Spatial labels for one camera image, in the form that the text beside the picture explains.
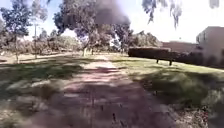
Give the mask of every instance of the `grass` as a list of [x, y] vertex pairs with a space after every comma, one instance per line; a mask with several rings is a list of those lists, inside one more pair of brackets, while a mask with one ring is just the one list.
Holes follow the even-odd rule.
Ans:
[[0, 64], [0, 127], [17, 127], [20, 121], [44, 109], [45, 101], [92, 61], [66, 55]]
[[110, 59], [131, 79], [176, 110], [208, 110], [222, 104], [224, 70], [183, 63], [169, 66], [166, 61], [156, 64], [156, 60], [125, 56]]

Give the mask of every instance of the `dirt path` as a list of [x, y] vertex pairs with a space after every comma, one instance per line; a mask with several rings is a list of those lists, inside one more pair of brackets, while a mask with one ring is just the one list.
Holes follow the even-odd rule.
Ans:
[[173, 115], [99, 56], [23, 128], [184, 128]]

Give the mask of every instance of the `smoke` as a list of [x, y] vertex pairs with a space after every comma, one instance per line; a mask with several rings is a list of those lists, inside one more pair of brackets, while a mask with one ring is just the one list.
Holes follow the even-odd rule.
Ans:
[[98, 11], [95, 22], [97, 24], [119, 24], [129, 22], [127, 16], [121, 11], [116, 0], [97, 0]]
[[210, 8], [217, 8], [219, 7], [219, 0], [209, 0]]

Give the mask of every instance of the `bush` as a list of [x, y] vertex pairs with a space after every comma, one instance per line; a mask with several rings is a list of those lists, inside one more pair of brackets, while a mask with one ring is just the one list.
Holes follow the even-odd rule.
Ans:
[[140, 57], [157, 60], [176, 61], [187, 64], [202, 65], [203, 55], [201, 53], [171, 52], [166, 48], [130, 48], [130, 57]]
[[130, 48], [128, 55], [130, 57], [141, 57], [149, 59], [168, 60], [170, 49], [167, 48]]

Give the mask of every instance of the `hazy sky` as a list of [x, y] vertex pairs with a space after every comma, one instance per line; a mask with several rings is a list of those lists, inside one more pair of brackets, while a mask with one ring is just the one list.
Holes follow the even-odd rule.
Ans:
[[[10, 7], [10, 0], [0, 1], [0, 7]], [[169, 9], [157, 9], [154, 22], [148, 24], [148, 16], [143, 12], [141, 0], [117, 1], [123, 12], [130, 18], [131, 28], [135, 32], [142, 30], [151, 32], [161, 41], [196, 42], [196, 36], [207, 26], [224, 26], [224, 0], [220, 0], [220, 7], [213, 10], [209, 8], [208, 0], [182, 0], [183, 13], [176, 30], [173, 18], [169, 15]], [[41, 23], [39, 28], [44, 28], [48, 33], [56, 29], [52, 18], [54, 13], [59, 11], [58, 6], [61, 2], [62, 0], [52, 0], [52, 3], [48, 5], [48, 19]], [[31, 27], [29, 38], [31, 39], [33, 35], [34, 31]], [[66, 31], [65, 35], [74, 36], [74, 32]]]

